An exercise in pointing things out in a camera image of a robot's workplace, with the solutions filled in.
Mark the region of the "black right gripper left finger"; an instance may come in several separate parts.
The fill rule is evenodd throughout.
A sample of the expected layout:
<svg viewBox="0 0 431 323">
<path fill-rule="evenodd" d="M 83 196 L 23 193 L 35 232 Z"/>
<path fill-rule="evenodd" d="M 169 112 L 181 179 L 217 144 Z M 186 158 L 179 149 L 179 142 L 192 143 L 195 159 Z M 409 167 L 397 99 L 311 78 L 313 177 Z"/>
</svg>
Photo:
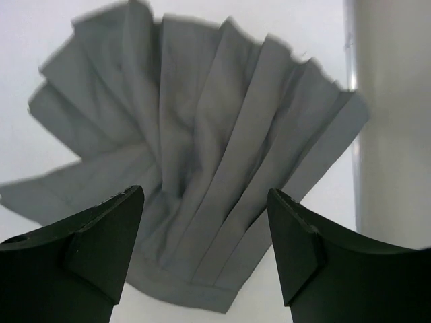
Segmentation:
<svg viewBox="0 0 431 323">
<path fill-rule="evenodd" d="M 109 322 L 144 206 L 140 186 L 1 243 L 2 322 Z"/>
</svg>

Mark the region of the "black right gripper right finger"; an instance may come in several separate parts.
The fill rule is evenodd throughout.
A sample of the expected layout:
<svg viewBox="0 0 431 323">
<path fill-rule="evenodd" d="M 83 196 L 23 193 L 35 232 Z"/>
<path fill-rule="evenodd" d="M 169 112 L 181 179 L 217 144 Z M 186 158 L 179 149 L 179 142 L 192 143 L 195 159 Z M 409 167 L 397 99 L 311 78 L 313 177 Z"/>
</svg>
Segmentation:
<svg viewBox="0 0 431 323">
<path fill-rule="evenodd" d="M 429 322 L 430 249 L 381 242 L 280 190 L 267 212 L 284 305 L 294 322 Z"/>
</svg>

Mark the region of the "grey pleated skirt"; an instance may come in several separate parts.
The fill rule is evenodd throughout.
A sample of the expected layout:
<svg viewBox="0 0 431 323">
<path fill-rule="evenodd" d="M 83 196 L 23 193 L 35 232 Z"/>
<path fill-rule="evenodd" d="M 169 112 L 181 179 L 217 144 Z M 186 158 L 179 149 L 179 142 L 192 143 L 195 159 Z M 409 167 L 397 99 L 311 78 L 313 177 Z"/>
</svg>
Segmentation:
<svg viewBox="0 0 431 323">
<path fill-rule="evenodd" d="M 368 121 L 358 94 L 276 38 L 156 20 L 140 1 L 76 19 L 40 72 L 30 114 L 80 160 L 2 185 L 2 205 L 48 225 L 139 185 L 128 283 L 219 313 L 271 245 L 269 190 L 303 199 Z"/>
</svg>

